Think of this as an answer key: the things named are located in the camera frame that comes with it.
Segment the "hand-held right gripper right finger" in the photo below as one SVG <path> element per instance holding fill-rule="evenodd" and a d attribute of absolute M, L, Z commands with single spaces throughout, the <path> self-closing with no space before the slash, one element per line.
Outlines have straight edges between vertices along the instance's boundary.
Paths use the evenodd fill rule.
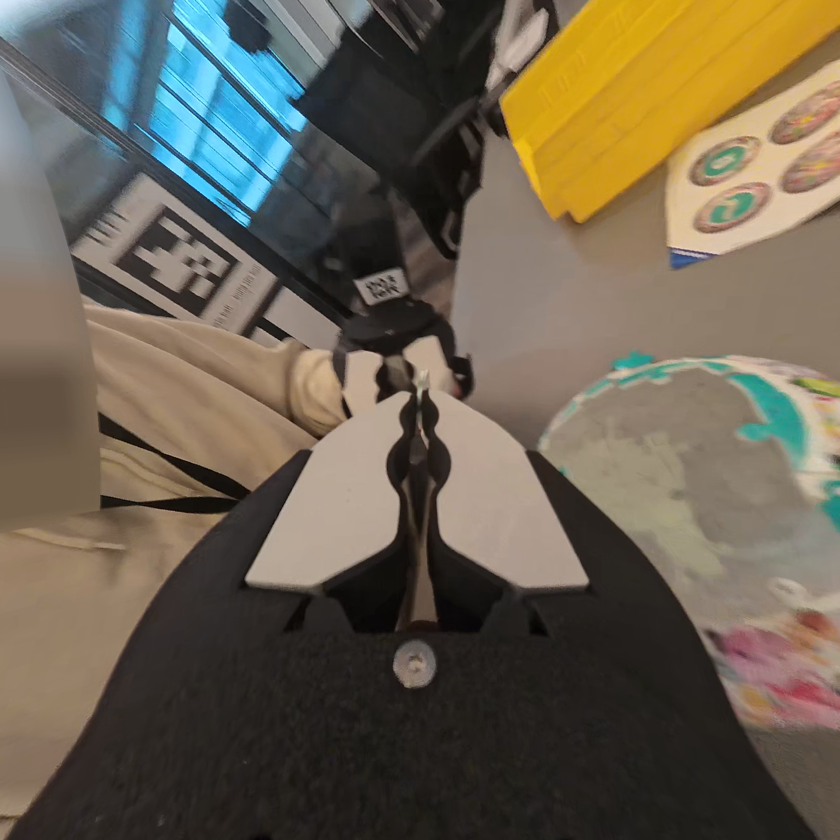
<path fill-rule="evenodd" d="M 437 622 L 478 632 L 499 602 L 579 594 L 590 578 L 531 454 L 445 392 L 420 405 L 434 488 L 426 530 Z"/>

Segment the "white instruction sheet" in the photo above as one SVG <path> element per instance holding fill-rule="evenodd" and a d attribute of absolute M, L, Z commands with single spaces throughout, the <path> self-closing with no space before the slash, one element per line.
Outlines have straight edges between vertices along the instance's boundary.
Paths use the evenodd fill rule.
<path fill-rule="evenodd" d="M 699 132 L 668 161 L 676 270 L 786 233 L 839 200 L 839 62 Z"/>

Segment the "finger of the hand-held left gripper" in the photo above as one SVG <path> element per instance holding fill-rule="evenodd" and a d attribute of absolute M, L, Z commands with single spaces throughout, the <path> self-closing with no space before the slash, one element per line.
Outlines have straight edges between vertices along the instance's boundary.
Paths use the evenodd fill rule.
<path fill-rule="evenodd" d="M 416 339 L 402 351 L 402 357 L 411 366 L 413 384 L 416 372 L 429 369 L 428 391 L 456 394 L 456 378 L 452 372 L 438 337 L 429 335 Z"/>
<path fill-rule="evenodd" d="M 373 352 L 349 352 L 343 358 L 343 409 L 346 417 L 355 418 L 381 401 L 385 359 Z"/>

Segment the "black white marker sign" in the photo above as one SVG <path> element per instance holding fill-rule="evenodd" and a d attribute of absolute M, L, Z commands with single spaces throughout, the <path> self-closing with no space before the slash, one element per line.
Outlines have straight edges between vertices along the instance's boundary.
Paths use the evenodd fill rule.
<path fill-rule="evenodd" d="M 245 334 L 277 276 L 145 174 L 71 247 L 165 314 Z"/>

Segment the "black office chair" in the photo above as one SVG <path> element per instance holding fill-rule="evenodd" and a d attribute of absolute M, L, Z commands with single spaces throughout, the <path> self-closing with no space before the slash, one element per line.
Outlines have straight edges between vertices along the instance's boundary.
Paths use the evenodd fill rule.
<path fill-rule="evenodd" d="M 464 213 L 480 188 L 487 121 L 480 97 L 460 102 L 413 153 L 407 201 L 437 252 L 459 257 Z"/>

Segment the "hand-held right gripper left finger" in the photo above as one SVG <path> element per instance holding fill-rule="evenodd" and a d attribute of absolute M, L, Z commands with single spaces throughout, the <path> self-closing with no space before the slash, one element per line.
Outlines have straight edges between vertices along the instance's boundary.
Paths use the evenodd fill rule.
<path fill-rule="evenodd" d="M 245 584 L 332 598 L 354 630 L 394 631 L 414 565 L 403 485 L 416 425 L 415 396 L 399 392 L 312 447 Z"/>

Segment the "yellow plastic bin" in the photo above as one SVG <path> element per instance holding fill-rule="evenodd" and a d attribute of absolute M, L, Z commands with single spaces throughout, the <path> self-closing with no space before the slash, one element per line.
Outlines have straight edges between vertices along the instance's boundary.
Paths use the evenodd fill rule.
<path fill-rule="evenodd" d="M 583 223 L 838 27 L 838 1 L 588 2 L 501 115 L 547 215 Z"/>

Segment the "person's left forearm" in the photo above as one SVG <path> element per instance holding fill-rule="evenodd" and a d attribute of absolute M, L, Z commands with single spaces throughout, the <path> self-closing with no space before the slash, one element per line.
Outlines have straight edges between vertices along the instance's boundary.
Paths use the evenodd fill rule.
<path fill-rule="evenodd" d="M 310 350 L 296 339 L 262 346 L 205 323 L 155 317 L 86 301 L 88 325 L 134 341 L 150 356 L 185 363 L 191 372 L 231 386 L 303 428 L 315 438 L 348 417 L 340 379 L 328 350 Z"/>

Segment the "colourful puzzle ball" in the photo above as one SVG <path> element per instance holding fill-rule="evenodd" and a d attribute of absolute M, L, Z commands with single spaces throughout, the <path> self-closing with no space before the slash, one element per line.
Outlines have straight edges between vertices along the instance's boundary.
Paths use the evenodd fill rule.
<path fill-rule="evenodd" d="M 538 451 L 652 561 L 743 721 L 838 730 L 838 381 L 734 354 L 613 367 Z"/>

